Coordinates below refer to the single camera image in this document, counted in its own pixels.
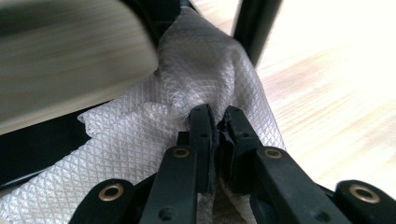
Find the diamond pattern fabric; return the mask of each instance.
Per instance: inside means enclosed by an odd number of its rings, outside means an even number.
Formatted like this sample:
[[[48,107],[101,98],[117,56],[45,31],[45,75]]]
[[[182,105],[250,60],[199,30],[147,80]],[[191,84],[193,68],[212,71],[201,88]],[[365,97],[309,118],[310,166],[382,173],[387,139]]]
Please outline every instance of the diamond pattern fabric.
[[[234,39],[183,8],[158,54],[160,64],[153,75],[78,117],[92,139],[5,196],[0,223],[67,223],[99,182],[120,178],[136,184],[154,174],[165,150],[176,144],[177,133],[189,129],[187,117],[197,105],[209,104],[216,122],[228,105],[239,107],[265,146],[284,148],[261,82]],[[227,204],[234,206],[229,211],[239,212],[238,223],[241,217],[254,222],[246,197],[228,190],[219,195],[228,196]],[[214,220],[225,223],[221,214],[230,214],[230,206],[219,200]]]

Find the metal grommet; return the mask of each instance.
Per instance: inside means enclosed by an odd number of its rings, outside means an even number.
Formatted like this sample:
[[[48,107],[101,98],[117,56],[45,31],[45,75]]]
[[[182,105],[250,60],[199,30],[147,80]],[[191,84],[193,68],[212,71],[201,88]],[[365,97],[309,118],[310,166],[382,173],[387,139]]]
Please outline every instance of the metal grommet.
[[[264,154],[266,157],[271,159],[279,159],[282,157],[282,153],[279,150],[272,148],[265,149]]]
[[[186,148],[176,148],[173,151],[173,156],[176,158],[185,158],[190,155],[190,152]]]
[[[115,189],[117,192],[115,194],[109,194],[108,190]],[[112,184],[106,186],[99,192],[100,200],[104,202],[111,202],[118,199],[123,193],[123,186],[121,184]]]
[[[349,191],[353,196],[367,203],[379,203],[380,201],[378,194],[362,185],[352,185],[349,187]]]

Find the white fabric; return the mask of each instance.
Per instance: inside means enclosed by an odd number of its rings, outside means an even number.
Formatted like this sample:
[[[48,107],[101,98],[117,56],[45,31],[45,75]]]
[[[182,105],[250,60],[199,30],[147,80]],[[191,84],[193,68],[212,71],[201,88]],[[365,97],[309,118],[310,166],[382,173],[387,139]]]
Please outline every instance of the white fabric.
[[[228,105],[237,106],[264,145],[284,148],[254,67],[231,37],[185,8],[163,36],[159,59],[152,76],[79,117],[92,139],[5,196],[0,220],[67,223],[99,182],[121,178],[136,184],[152,175],[177,133],[188,130],[186,119],[196,105],[210,104],[216,122]],[[254,222],[246,197],[226,194],[241,217]],[[229,208],[215,203],[214,219],[227,219],[221,216]]]

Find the wooden floor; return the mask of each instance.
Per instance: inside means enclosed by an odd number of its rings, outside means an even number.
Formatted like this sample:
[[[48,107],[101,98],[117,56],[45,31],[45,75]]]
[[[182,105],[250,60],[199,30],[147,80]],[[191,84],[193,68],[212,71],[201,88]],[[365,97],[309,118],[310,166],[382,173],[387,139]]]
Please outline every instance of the wooden floor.
[[[230,34],[236,0],[194,0]],[[319,184],[396,198],[396,4],[284,1],[257,66],[287,150]]]

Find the light wood surface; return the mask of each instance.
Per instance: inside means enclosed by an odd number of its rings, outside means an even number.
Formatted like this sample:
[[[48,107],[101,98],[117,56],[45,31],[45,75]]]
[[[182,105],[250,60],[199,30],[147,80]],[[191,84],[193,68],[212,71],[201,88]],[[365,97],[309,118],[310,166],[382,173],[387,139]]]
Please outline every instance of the light wood surface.
[[[231,33],[238,1],[192,2]],[[395,10],[284,1],[257,66],[288,152],[329,189],[359,179],[396,198]]]
[[[157,67],[119,1],[0,2],[0,134],[98,105]]]

